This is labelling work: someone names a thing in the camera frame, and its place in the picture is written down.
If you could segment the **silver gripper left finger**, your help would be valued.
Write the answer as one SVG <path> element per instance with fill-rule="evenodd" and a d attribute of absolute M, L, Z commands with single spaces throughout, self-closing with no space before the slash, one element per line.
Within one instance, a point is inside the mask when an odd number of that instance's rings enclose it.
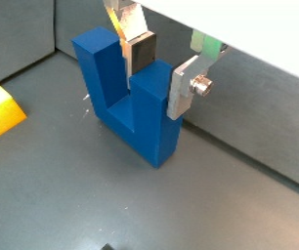
<path fill-rule="evenodd" d="M 156 34 L 149 31 L 143 5 L 133 0 L 103 0 L 120 37 L 127 78 L 155 62 Z"/>

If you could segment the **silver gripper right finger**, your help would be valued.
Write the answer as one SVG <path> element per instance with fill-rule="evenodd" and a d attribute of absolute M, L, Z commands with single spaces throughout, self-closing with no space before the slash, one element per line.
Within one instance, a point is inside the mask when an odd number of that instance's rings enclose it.
<path fill-rule="evenodd" d="M 172 72 L 167 115 L 176 120 L 190 109 L 195 95 L 204 97 L 212 88 L 210 67 L 227 54 L 230 46 L 194 30 L 191 49 L 198 52 Z"/>

